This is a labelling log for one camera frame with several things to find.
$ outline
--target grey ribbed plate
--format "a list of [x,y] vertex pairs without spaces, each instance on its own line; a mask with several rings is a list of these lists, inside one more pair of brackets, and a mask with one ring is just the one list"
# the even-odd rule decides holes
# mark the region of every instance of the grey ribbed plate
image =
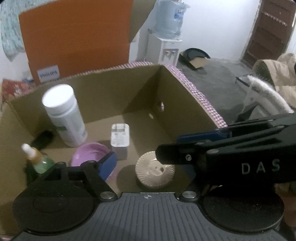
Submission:
[[274,230],[258,235],[226,232],[210,223],[195,204],[173,193],[123,193],[102,203],[88,222],[66,234],[41,237],[22,232],[14,241],[284,241]]

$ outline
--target concrete floor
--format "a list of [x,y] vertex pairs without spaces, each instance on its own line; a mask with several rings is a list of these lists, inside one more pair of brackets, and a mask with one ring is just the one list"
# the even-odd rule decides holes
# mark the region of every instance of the concrete floor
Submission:
[[191,70],[181,62],[177,68],[207,97],[227,124],[237,119],[246,93],[235,84],[235,78],[252,73],[246,65],[229,60],[209,59],[209,63],[198,70]]

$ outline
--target beige fabric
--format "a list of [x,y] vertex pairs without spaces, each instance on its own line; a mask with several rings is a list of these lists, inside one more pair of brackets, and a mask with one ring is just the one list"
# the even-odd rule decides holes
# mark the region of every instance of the beige fabric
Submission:
[[295,54],[282,54],[278,60],[258,60],[253,66],[253,71],[255,71],[262,62],[264,62],[269,69],[276,91],[290,106],[296,108]]

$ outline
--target screw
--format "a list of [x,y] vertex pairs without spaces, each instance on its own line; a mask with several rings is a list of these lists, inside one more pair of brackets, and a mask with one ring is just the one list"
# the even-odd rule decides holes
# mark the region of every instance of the screw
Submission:
[[208,150],[208,151],[207,151],[207,154],[216,154],[216,153],[218,153],[218,152],[219,152],[218,149],[211,149],[211,150]]
[[186,161],[191,161],[192,157],[191,157],[191,155],[188,154],[188,155],[185,156],[185,159],[186,159]]
[[185,198],[192,199],[192,198],[195,198],[197,195],[196,195],[196,192],[185,191],[185,192],[182,193],[182,196],[185,197]]
[[100,197],[103,198],[103,199],[111,199],[113,197],[115,197],[115,194],[113,192],[102,192],[100,194]]

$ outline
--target brown door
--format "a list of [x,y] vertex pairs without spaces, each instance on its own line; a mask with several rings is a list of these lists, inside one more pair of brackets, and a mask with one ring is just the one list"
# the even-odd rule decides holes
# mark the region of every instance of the brown door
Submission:
[[262,0],[254,31],[243,59],[253,66],[258,59],[278,59],[289,42],[296,3]]

